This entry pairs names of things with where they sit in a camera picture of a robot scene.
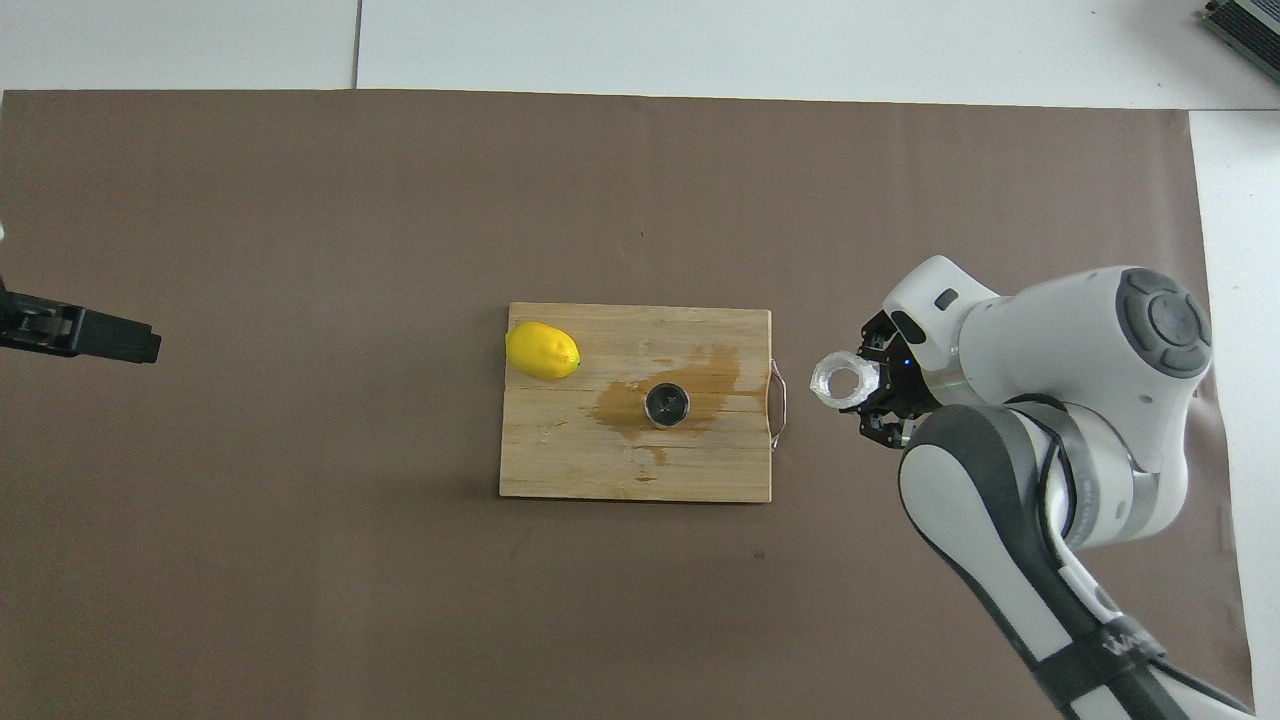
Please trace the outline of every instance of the lemon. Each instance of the lemon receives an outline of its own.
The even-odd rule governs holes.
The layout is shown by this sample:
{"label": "lemon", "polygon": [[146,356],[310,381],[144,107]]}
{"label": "lemon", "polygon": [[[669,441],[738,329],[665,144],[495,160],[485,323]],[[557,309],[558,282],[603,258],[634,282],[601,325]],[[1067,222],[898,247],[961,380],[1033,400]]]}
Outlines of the lemon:
{"label": "lemon", "polygon": [[554,380],[576,370],[582,357],[568,333],[530,320],[507,332],[507,361],[535,378]]}

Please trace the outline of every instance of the black clamp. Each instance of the black clamp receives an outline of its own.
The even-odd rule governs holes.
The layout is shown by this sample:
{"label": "black clamp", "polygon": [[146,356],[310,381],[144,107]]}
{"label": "black clamp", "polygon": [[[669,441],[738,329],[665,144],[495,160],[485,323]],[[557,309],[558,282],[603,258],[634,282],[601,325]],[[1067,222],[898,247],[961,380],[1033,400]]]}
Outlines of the black clamp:
{"label": "black clamp", "polygon": [[9,292],[0,279],[0,347],[63,357],[93,355],[127,363],[155,363],[160,336],[143,323]]}

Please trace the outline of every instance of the wooden cutting board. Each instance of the wooden cutting board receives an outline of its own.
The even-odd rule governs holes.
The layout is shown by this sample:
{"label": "wooden cutting board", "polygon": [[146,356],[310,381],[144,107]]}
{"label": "wooden cutting board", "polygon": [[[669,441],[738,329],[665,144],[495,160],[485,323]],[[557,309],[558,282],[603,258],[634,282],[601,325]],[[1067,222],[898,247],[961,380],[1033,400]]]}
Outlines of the wooden cutting board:
{"label": "wooden cutting board", "polygon": [[[500,495],[769,502],[768,310],[512,302],[508,327],[525,320],[572,336],[582,364],[507,366]],[[658,383],[689,393],[673,428],[645,415]]]}

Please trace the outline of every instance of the brown paper backdrop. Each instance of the brown paper backdrop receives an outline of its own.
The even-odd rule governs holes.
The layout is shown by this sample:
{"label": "brown paper backdrop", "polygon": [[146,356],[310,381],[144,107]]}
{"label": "brown paper backdrop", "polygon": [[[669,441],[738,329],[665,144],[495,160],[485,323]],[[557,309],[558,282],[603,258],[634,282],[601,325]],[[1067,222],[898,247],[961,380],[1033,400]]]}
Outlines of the brown paper backdrop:
{"label": "brown paper backdrop", "polygon": [[[0,270],[160,363],[0,354],[5,717],[1053,717],[805,389],[945,252],[1204,292],[1181,111],[8,92]],[[513,300],[768,307],[774,502],[497,496]],[[1192,491],[1089,552],[1248,700],[1211,386]]]}

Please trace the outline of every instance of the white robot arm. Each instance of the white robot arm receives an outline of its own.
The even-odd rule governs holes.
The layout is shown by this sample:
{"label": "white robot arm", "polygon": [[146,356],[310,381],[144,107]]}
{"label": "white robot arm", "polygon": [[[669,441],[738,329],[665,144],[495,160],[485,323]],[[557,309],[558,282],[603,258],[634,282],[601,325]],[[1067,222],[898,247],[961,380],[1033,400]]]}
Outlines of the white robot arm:
{"label": "white robot arm", "polygon": [[[1251,717],[1165,662],[1074,555],[1178,515],[1187,409],[1211,342],[1196,300],[1152,270],[998,297],[936,256],[888,295],[856,355],[814,372],[824,402],[904,450],[911,523],[1066,717]],[[838,369],[860,378],[850,397],[831,396]]]}

